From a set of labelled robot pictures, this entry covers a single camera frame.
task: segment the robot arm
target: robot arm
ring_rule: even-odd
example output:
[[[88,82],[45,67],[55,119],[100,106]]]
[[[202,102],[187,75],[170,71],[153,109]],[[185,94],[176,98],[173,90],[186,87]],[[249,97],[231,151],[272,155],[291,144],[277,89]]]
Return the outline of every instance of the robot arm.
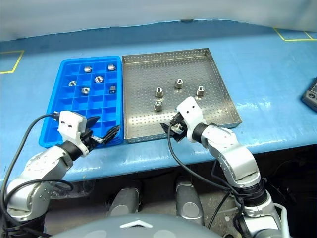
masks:
[[[239,219],[240,228],[251,237],[259,232],[269,234],[280,232],[281,219],[275,209],[270,194],[264,189],[256,160],[251,152],[241,145],[233,131],[215,124],[207,125],[193,97],[188,97],[176,110],[178,114],[172,125],[185,123],[187,138],[201,143],[219,161],[227,182],[239,192],[247,195],[244,200],[243,216]]]
[[[106,144],[115,137],[120,126],[115,126],[103,138],[92,135],[89,129],[99,117],[86,119],[80,114],[62,111],[59,115],[58,131],[63,143],[33,156],[23,172],[7,187],[6,194],[22,183],[35,179],[61,179],[73,166],[73,161],[86,157],[98,144]],[[18,222],[26,222],[46,213],[52,182],[41,182],[19,189],[8,200],[7,212]]]

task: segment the tray rim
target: tray rim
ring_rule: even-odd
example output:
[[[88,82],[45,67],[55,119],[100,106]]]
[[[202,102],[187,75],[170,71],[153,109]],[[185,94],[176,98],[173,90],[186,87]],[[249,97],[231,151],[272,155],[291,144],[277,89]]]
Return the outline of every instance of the tray rim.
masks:
[[[119,76],[117,77],[118,80],[120,80],[121,82],[121,103],[117,102],[116,104],[116,108],[118,108],[117,106],[119,105],[119,108],[117,110],[117,112],[120,112],[120,131],[118,132],[117,136],[110,142],[108,143],[106,146],[111,146],[111,145],[117,145],[117,144],[121,144],[124,140],[124,126],[122,126],[122,124],[124,123],[124,115],[123,115],[123,67],[122,67],[122,61],[121,61],[121,57],[120,56],[98,56],[98,57],[86,57],[86,58],[71,58],[71,59],[64,59],[58,68],[58,72],[54,81],[54,86],[51,92],[51,96],[50,96],[50,100],[49,100],[49,104],[46,110],[46,113],[49,114],[51,113],[52,109],[53,109],[53,105],[54,105],[54,101],[56,100],[57,97],[57,91],[60,88],[60,80],[62,77],[62,73],[64,70],[64,67],[68,64],[68,63],[74,63],[75,61],[83,61],[83,62],[78,62],[77,64],[82,64],[84,63],[84,61],[86,62],[90,62],[92,60],[100,60],[100,61],[107,61],[106,59],[109,58],[114,58],[117,61],[117,72],[119,72]],[[41,134],[40,134],[40,138],[39,138],[39,145],[45,148],[49,148],[52,147],[54,145],[56,145],[57,143],[59,143],[59,141],[57,142],[47,142],[45,141],[45,134],[46,134],[46,130],[49,129],[48,127],[48,123],[49,123],[49,119],[50,118],[45,118],[42,128],[41,128]]]
[[[162,54],[170,54],[170,53],[185,53],[185,52],[204,52],[203,54],[197,54],[197,55],[191,55],[191,56],[185,56],[185,57],[174,57],[174,58],[169,58],[169,57],[164,57],[164,59],[159,59],[159,60],[153,60],[151,58],[155,57],[155,56],[161,56],[163,57]],[[223,99],[225,101],[225,103],[227,104],[229,111],[230,111],[230,115],[232,117],[233,122],[229,123],[229,124],[225,124],[225,125],[220,125],[222,127],[225,128],[234,128],[237,127],[239,124],[242,123],[242,119],[233,103],[233,100],[231,99],[229,92],[222,80],[221,74],[215,64],[215,61],[211,55],[210,49],[209,48],[197,48],[197,49],[189,49],[189,50],[180,50],[180,51],[168,51],[168,52],[156,52],[156,53],[146,53],[146,54],[137,54],[137,55],[124,55],[122,56],[122,89],[123,89],[123,119],[124,119],[124,139],[128,142],[128,143],[135,143],[135,142],[142,142],[142,141],[148,141],[148,140],[155,140],[155,139],[163,139],[166,138],[166,134],[155,134],[155,135],[148,135],[148,136],[142,136],[142,137],[127,137],[127,132],[128,132],[128,123],[127,123],[127,115],[126,115],[126,104],[125,104],[125,66],[127,64],[133,64],[133,63],[144,63],[144,62],[153,62],[153,61],[162,61],[162,60],[176,60],[176,59],[184,59],[184,58],[192,58],[192,57],[204,57],[206,56],[209,63],[211,64],[211,70],[214,72],[215,75],[217,75],[218,77],[216,78],[216,81],[221,89],[222,92],[222,96]],[[133,60],[133,59],[137,59],[139,57],[144,57],[144,60],[142,61],[138,61],[138,60]]]

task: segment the black cable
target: black cable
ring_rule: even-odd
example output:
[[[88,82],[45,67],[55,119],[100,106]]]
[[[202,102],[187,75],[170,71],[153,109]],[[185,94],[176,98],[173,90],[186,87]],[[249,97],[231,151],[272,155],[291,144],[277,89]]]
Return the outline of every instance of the black cable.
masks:
[[[28,129],[26,130],[23,138],[22,138],[22,141],[8,167],[8,170],[6,171],[5,173],[5,176],[3,178],[3,182],[2,182],[2,187],[1,187],[1,191],[0,191],[0,209],[2,211],[2,214],[3,214],[3,225],[5,228],[7,228],[7,220],[6,218],[11,222],[13,223],[14,225],[16,225],[17,227],[20,227],[22,224],[18,221],[16,221],[15,219],[13,219],[10,214],[8,214],[7,210],[6,210],[6,206],[5,206],[5,202],[4,202],[4,195],[5,195],[5,189],[6,189],[6,186],[7,186],[7,183],[8,183],[8,180],[9,180],[9,177],[10,177],[10,174],[12,172],[12,169],[23,149],[23,146],[26,142],[26,139],[28,137],[28,135],[30,134],[32,128],[34,127],[34,125],[40,121],[41,119],[43,118],[46,118],[46,117],[56,117],[56,114],[45,114],[45,115],[42,115],[38,118],[36,118],[31,124],[30,126],[28,127]],[[49,237],[50,235],[48,234],[45,234],[45,233],[42,233],[42,232],[39,232],[39,231],[36,231],[34,229],[31,229],[31,228],[28,228],[28,227],[23,227],[23,231],[27,232],[27,233],[31,233],[31,234],[34,234],[36,236],[43,236],[43,237]]]
[[[176,154],[174,153],[174,150],[173,150],[173,147],[172,147],[172,143],[170,141],[170,131],[171,131],[171,128],[172,128],[172,124],[169,125],[168,127],[168,130],[167,130],[167,142],[168,142],[168,147],[169,147],[169,150],[170,150],[170,153],[172,155],[172,157],[176,160],[176,162],[182,167],[184,168],[187,172],[189,172],[191,175],[195,176],[196,178],[200,179],[201,181],[205,182],[205,183],[208,183],[212,186],[215,186],[217,188],[220,188],[222,190],[225,190],[225,191],[229,191],[231,189],[229,189],[228,187],[224,187],[218,183],[215,183],[215,182],[212,182],[202,176],[200,176],[199,174],[197,174],[196,172],[192,171],[190,168],[188,168],[183,162],[181,162],[179,160],[179,158],[176,156]]]
[[[211,220],[210,220],[209,223],[208,223],[208,226],[207,226],[208,229],[211,228],[211,225],[212,225],[214,219],[216,218],[216,215],[218,214],[218,212],[219,212],[221,206],[224,204],[225,200],[229,197],[229,195],[230,195],[230,192],[227,192],[226,195],[225,195],[225,196],[223,197],[223,199],[221,200],[221,202],[219,203],[219,205],[217,206],[216,210],[214,211],[214,213],[213,213],[213,215],[212,215],[212,217],[211,217]]]
[[[190,168],[188,168],[184,163],[182,163],[179,158],[176,156],[176,154],[174,153],[174,150],[172,148],[172,144],[171,144],[171,140],[170,140],[170,132],[171,132],[171,128],[172,128],[172,124],[169,125],[168,127],[168,130],[167,130],[167,142],[168,142],[168,147],[169,147],[169,150],[170,150],[170,153],[172,155],[172,157],[176,160],[176,162],[181,166],[183,167],[187,172],[189,172],[191,175],[197,177],[198,179],[212,185],[212,186],[215,186],[215,187],[218,187],[220,189],[223,189],[225,191],[229,191],[229,194],[230,194],[230,191],[232,191],[232,193],[234,194],[235,198],[236,198],[236,201],[240,204],[240,209],[239,209],[239,212],[234,216],[233,218],[233,225],[234,227],[236,228],[236,230],[240,233],[242,233],[241,229],[239,228],[239,225],[238,225],[238,219],[242,216],[243,214],[243,211],[244,211],[244,208],[245,208],[245,205],[244,205],[244,201],[241,197],[247,197],[247,196],[252,196],[252,194],[239,194],[232,186],[230,186],[226,181],[224,181],[222,178],[218,177],[218,176],[215,176],[213,173],[214,173],[214,170],[215,170],[215,164],[213,165],[213,168],[212,168],[212,175],[214,176],[214,178],[217,178],[218,180],[220,180],[222,183],[224,184],[228,184],[229,186],[228,187],[225,187],[225,186],[222,186],[220,184],[217,184],[215,182],[212,182],[202,176],[200,176],[199,174],[195,173],[194,171],[192,171]]]
[[[8,204],[8,201],[10,200],[10,198],[18,191],[20,190],[21,188],[25,187],[25,186],[28,186],[28,185],[31,185],[31,184],[34,184],[34,183],[41,183],[41,182],[60,182],[60,183],[64,183],[66,184],[67,186],[69,186],[69,188],[65,188],[65,187],[62,187],[62,186],[59,186],[59,185],[55,185],[55,187],[58,187],[59,189],[62,189],[62,190],[65,190],[65,191],[72,191],[74,189],[74,185],[71,184],[70,182],[68,181],[65,181],[65,180],[62,180],[62,179],[34,179],[34,180],[30,180],[30,181],[27,181],[27,182],[24,182],[22,184],[19,184],[17,187],[15,187],[12,191],[10,191],[5,200],[4,200],[4,208],[5,208],[5,213],[4,215],[6,217],[11,217],[10,214],[7,212],[7,204]],[[43,232],[40,232],[40,231],[36,231],[34,229],[30,229],[28,227],[25,227],[25,224],[21,224],[19,226],[16,226],[16,227],[11,227],[11,228],[8,228],[8,227],[5,227],[5,230],[7,231],[19,231],[19,230],[23,230],[23,231],[26,231],[26,232],[29,232],[29,233],[32,233],[34,235],[37,235],[39,237],[50,237],[51,235],[49,234],[46,234],[46,233],[43,233]]]
[[[284,161],[284,162],[282,162],[281,164],[279,164],[278,166],[277,166],[277,168],[275,169],[275,171],[273,172],[273,174],[270,176],[270,177],[274,177],[275,175],[276,175],[276,173],[277,173],[277,171],[283,166],[283,165],[285,165],[285,164],[287,164],[287,163],[290,163],[290,162],[296,162],[296,163],[300,163],[301,161],[298,161],[298,160],[286,160],[286,161]]]
[[[238,201],[240,203],[240,208],[239,208],[239,212],[233,217],[232,219],[232,222],[233,222],[233,225],[234,225],[234,228],[240,232],[241,234],[243,233],[242,230],[240,229],[239,227],[239,224],[238,224],[238,219],[242,216],[243,214],[243,211],[244,211],[244,208],[245,208],[245,205],[244,205],[244,202],[243,200],[241,199],[240,201]]]
[[[231,191],[234,193],[235,196],[247,196],[247,194],[239,194],[237,192],[237,190],[235,190],[227,181],[225,181],[224,179],[214,175],[214,170],[216,168],[216,164],[217,164],[218,160],[215,160],[214,163],[213,163],[213,166],[212,166],[212,170],[211,170],[211,177],[212,178],[215,178],[216,180],[222,182],[224,185],[226,185],[228,188],[231,189]]]

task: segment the black device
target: black device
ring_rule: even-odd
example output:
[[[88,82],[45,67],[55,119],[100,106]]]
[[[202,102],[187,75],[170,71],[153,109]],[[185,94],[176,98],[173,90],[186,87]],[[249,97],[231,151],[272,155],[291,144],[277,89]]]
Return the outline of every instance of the black device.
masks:
[[[303,94],[302,101],[317,112],[317,77],[310,88]]]

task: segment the blue plastic tray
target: blue plastic tray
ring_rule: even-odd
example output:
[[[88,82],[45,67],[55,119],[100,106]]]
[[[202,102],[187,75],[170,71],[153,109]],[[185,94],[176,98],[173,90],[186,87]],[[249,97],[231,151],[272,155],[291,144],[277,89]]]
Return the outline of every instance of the blue plastic tray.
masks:
[[[115,71],[108,71],[107,66],[114,64]],[[92,67],[91,73],[85,73],[84,67]],[[102,76],[102,83],[95,83],[95,77]],[[75,81],[76,86],[68,86]],[[116,86],[116,93],[109,93],[110,86]],[[82,87],[89,87],[90,92],[84,95]],[[121,125],[116,137],[107,146],[120,144],[123,141],[123,100],[122,100],[122,64],[118,56],[66,59],[59,67],[52,91],[47,113],[70,110],[87,118],[100,116],[99,121],[91,128],[93,135],[102,137],[107,131]],[[62,143],[58,132],[58,122],[46,118],[42,127],[39,144],[51,147]]]

